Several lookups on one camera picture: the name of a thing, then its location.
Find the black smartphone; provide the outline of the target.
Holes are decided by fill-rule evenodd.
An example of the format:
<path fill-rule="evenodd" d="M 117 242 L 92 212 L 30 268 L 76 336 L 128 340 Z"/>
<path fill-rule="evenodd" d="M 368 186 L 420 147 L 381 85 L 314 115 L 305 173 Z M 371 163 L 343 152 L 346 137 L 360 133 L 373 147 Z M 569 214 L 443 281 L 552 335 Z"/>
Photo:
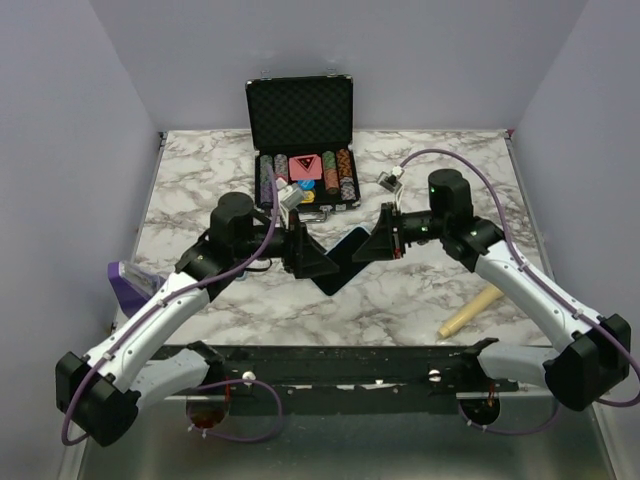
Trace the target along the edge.
<path fill-rule="evenodd" d="M 339 271 L 312 279 L 324 295 L 328 297 L 335 295 L 369 265 L 369 262 L 353 260 L 353 255 L 369 237 L 369 231 L 358 226 L 326 252 L 326 256 L 339 267 Z"/>

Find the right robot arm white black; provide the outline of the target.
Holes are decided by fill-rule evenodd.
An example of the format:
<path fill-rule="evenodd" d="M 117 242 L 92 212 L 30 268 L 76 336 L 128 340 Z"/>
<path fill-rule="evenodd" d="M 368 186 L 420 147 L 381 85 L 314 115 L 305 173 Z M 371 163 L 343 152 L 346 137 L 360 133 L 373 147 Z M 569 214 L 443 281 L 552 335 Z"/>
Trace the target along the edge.
<path fill-rule="evenodd" d="M 547 388 L 565 407 L 582 411 L 625 380 L 631 370 L 631 329 L 619 315 L 604 317 L 553 284 L 511 246 L 493 222 L 475 215 L 469 182 L 454 169 L 428 177 L 429 209 L 403 213 L 381 207 L 356 262 L 400 259 L 407 246 L 437 240 L 445 253 L 497 287 L 525 313 L 550 345 L 480 342 L 460 367 L 460 379 L 480 392 L 495 380 Z"/>

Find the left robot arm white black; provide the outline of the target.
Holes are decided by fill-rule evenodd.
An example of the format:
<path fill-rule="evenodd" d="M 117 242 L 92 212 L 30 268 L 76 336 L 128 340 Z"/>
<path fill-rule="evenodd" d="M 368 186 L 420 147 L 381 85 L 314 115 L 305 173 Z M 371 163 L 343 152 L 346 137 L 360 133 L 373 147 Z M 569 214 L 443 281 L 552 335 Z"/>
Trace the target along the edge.
<path fill-rule="evenodd" d="M 183 253 L 159 291 L 109 338 L 55 366 L 55 404 L 64 413 L 61 440 L 74 445 L 70 423 L 83 438 L 106 447 L 133 425 L 144 404 L 186 389 L 214 393 L 222 380 L 219 361 L 203 347 L 186 347 L 171 360 L 145 364 L 189 318 L 213 302 L 258 259 L 278 258 L 289 274 L 311 279 L 338 272 L 338 265 L 308 233 L 296 212 L 285 227 L 258 212 L 247 194 L 223 195 L 209 229 Z"/>

